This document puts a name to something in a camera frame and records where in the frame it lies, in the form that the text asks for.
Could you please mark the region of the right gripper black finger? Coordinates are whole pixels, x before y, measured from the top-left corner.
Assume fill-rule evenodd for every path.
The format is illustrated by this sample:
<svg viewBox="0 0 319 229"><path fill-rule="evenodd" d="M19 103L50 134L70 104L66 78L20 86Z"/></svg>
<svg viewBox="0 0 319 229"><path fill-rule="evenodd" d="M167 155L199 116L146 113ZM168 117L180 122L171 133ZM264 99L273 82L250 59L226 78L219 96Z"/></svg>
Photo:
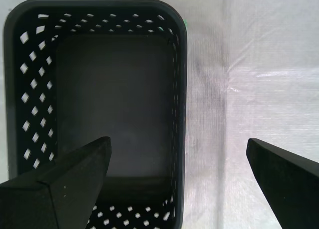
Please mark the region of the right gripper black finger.
<svg viewBox="0 0 319 229"><path fill-rule="evenodd" d="M268 204L284 229L319 227L319 165L256 138L246 156Z"/></svg>
<svg viewBox="0 0 319 229"><path fill-rule="evenodd" d="M0 185L2 229L84 229L111 158L101 137Z"/></svg>

